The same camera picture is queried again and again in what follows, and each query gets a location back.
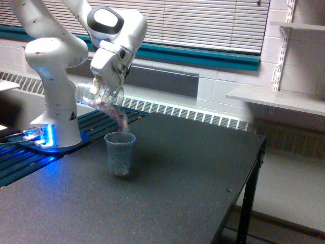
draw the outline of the window sill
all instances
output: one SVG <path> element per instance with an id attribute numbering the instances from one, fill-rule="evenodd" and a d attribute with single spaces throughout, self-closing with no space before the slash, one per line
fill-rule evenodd
<path id="1" fill-rule="evenodd" d="M 88 36 L 77 35 L 92 49 Z M 0 25 L 0 38 L 14 40 L 33 40 L 23 28 Z M 204 66 L 207 68 L 227 68 L 237 70 L 258 71 L 260 57 L 247 54 L 234 54 L 217 51 L 198 50 L 144 43 L 137 51 L 138 58 L 167 61 L 178 64 Z"/>

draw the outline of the window blind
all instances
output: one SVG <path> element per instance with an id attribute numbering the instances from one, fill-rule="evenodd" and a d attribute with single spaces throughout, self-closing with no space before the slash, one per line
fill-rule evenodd
<path id="1" fill-rule="evenodd" d="M 69 31 L 87 32 L 60 0 L 44 0 Z M 147 43 L 260 53 L 270 0 L 88 0 L 95 6 L 132 8 L 148 21 Z M 20 26 L 5 0 L 0 24 Z"/>

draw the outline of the white wall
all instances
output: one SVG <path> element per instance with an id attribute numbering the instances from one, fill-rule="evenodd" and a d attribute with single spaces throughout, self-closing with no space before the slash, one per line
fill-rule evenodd
<path id="1" fill-rule="evenodd" d="M 268 22 L 272 20 L 285 21 L 288 10 L 286 2 L 287 0 L 271 0 Z M 324 12 L 324 0 L 297 0 L 294 22 L 325 25 Z M 274 114 L 268 114 L 267 106 L 225 98 L 225 94 L 236 86 L 253 85 L 272 88 L 272 74 L 279 59 L 282 38 L 278 26 L 267 25 L 261 56 L 262 62 L 258 72 L 209 69 L 209 67 L 201 69 L 137 59 L 134 64 L 139 67 L 199 76 L 198 98 L 191 99 L 132 86 L 126 86 L 126 94 L 188 104 L 219 113 L 244 117 L 250 121 L 261 118 L 325 131 L 325 118 L 322 116 L 278 108 Z M 0 39 L 0 70 L 9 69 L 35 74 L 24 60 L 22 45 L 26 45 L 26 43 Z M 325 32 L 292 31 L 280 88 L 291 92 L 325 97 L 324 64 Z"/>

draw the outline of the plastic cup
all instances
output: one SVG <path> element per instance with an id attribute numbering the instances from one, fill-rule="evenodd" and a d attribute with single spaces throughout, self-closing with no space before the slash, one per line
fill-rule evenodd
<path id="1" fill-rule="evenodd" d="M 127 176 L 130 172 L 131 156 L 136 137 L 127 132 L 112 132 L 104 137 L 111 174 Z"/>

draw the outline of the black table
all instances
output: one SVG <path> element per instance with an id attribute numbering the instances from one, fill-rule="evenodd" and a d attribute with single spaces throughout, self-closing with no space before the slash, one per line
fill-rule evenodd
<path id="1" fill-rule="evenodd" d="M 135 177 L 108 174 L 99 139 L 0 190 L 0 243 L 217 243 L 247 182 L 244 243 L 265 139 L 160 114 L 130 128 Z"/>

